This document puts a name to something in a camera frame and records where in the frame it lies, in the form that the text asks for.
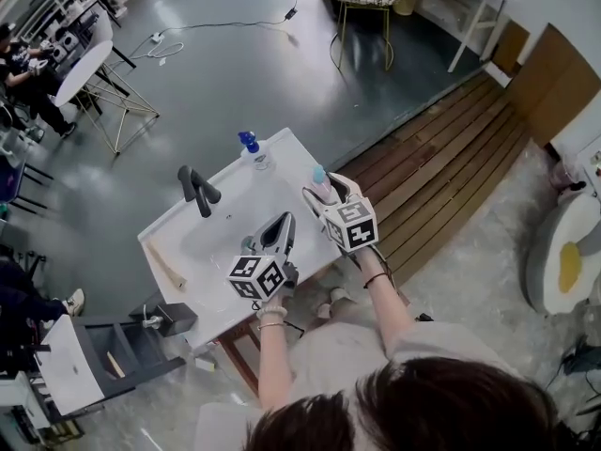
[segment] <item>faucet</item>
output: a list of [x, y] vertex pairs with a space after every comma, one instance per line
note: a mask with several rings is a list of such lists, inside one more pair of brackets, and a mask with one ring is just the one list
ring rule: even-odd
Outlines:
[[222, 193], [200, 177], [200, 174], [189, 165], [182, 165], [179, 168], [177, 178], [181, 182], [186, 202], [196, 199], [200, 215], [209, 217], [211, 212], [208, 202], [217, 204], [222, 198]]

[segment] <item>metal table legs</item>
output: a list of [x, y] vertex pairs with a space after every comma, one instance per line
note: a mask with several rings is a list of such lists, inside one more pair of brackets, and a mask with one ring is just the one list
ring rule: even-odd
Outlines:
[[[98, 99], [100, 99], [102, 101], [107, 101], [107, 102], [111, 103], [112, 105], [123, 109], [123, 115], [121, 116], [121, 121], [119, 123], [119, 128], [118, 128], [116, 140], [114, 143], [111, 141], [111, 138], [109, 137], [107, 131], [104, 129], [104, 125], [102, 125], [101, 122], [97, 123], [96, 120], [89, 114], [87, 109], [83, 106], [82, 107], [84, 108], [85, 114], [88, 116], [88, 118], [92, 122], [92, 125], [94, 125], [94, 127], [96, 127], [96, 129], [102, 135], [102, 139], [104, 140], [104, 143], [117, 156], [121, 153], [123, 148], [125, 148], [127, 145], [129, 145], [131, 142], [133, 142], [133, 140], [135, 138], [139, 137], [142, 134], [142, 131], [148, 126], [148, 124], [150, 122], [154, 121], [156, 118], [158, 118], [160, 114], [152, 105], [150, 105], [150, 103], [148, 103], [148, 101], [144, 97], [142, 97], [134, 88], [132, 88], [125, 80], [123, 80], [123, 78], [121, 78], [119, 76], [118, 73], [116, 73], [109, 66], [102, 64], [102, 66], [99, 68], [99, 72], [102, 73], [104, 76], [102, 78], [102, 80], [104, 80], [104, 82], [110, 83], [112, 90], [109, 88], [101, 88], [101, 87], [95, 86], [93, 84], [86, 84], [86, 86], [84, 86], [84, 88], [83, 88], [83, 91], [86, 92], [87, 94], [89, 94], [90, 97], [96, 96]], [[129, 95], [128, 97], [123, 97], [122, 95], [120, 95], [118, 92], [118, 89], [117, 89], [117, 84], [115, 84], [113, 82], [113, 80], [111, 80], [109, 78], [109, 75], [108, 75], [109, 73], [112, 73], [119, 81], [121, 81], [122, 85], [124, 85], [131, 93], [135, 94], [135, 96], [137, 96], [137, 98], [138, 98], [137, 99], [138, 101], [134, 100], [133, 96], [131, 96], [131, 95]], [[96, 90], [96, 92], [94, 94], [92, 94], [92, 92], [90, 92], [90, 90], [87, 89], [88, 86], [94, 88]], [[107, 96], [112, 96], [113, 99], [115, 97], [117, 97], [118, 101], [111, 100], [111, 99], [107, 98]], [[152, 117], [144, 125], [142, 125], [125, 142], [119, 142], [119, 140], [121, 139], [121, 132], [123, 130], [123, 122], [125, 121], [125, 116], [129, 112], [139, 112], [141, 114], [150, 114]]]

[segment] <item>sink basin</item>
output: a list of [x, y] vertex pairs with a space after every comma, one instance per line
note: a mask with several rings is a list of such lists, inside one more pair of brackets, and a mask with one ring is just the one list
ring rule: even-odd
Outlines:
[[[315, 160], [284, 129], [269, 140], [274, 171], [262, 174], [237, 160], [209, 182], [222, 193], [203, 218], [195, 201], [183, 199], [138, 236], [150, 269], [168, 303], [186, 303], [198, 321], [185, 335], [193, 348], [202, 346], [248, 318], [252, 301], [244, 300], [226, 282], [233, 257], [241, 252], [242, 240], [253, 235], [269, 219], [290, 211], [296, 219], [290, 261], [302, 282], [340, 256], [337, 246], [321, 232], [320, 223], [302, 199]], [[144, 246], [152, 240], [162, 259], [187, 281], [180, 290]]]

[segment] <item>white sink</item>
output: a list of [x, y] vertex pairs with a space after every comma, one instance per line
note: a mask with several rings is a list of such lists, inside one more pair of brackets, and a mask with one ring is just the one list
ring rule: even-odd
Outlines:
[[[186, 303], [198, 315], [186, 333], [193, 348], [254, 312], [252, 302], [241, 299], [225, 277], [233, 257], [240, 254], [242, 240], [272, 217], [290, 211], [296, 219], [290, 261], [299, 270], [300, 282], [340, 256], [301, 196], [316, 161], [289, 129], [276, 133], [268, 142], [275, 171], [265, 175], [238, 159], [209, 179], [222, 198], [210, 205], [208, 218], [200, 215], [195, 201], [182, 199], [138, 236], [164, 299]], [[187, 280], [183, 290], [173, 286], [149, 254], [144, 246], [148, 239], [167, 265]]]

